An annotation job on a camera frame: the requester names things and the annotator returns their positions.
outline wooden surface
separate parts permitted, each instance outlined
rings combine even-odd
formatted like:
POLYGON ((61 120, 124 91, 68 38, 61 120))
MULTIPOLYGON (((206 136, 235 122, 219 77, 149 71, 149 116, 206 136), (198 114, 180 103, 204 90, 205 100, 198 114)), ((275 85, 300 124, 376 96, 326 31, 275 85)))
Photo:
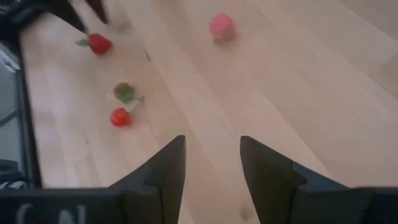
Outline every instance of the wooden surface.
POLYGON ((106 3, 110 26, 75 3, 114 42, 104 57, 51 15, 22 35, 45 186, 108 186, 178 134, 187 136, 184 224, 258 223, 241 135, 351 187, 398 185, 396 1, 106 3), (217 12, 238 30, 221 45, 208 32, 217 12), (117 82, 146 97, 130 129, 109 122, 122 106, 117 82))

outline pink fruit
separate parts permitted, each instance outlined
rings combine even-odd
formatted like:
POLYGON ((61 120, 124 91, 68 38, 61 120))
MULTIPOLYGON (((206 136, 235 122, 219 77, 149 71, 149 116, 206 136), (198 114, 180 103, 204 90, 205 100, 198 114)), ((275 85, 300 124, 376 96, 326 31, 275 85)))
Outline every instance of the pink fruit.
POLYGON ((226 13, 219 13, 211 19, 210 32, 215 40, 229 39, 235 35, 234 21, 226 13))

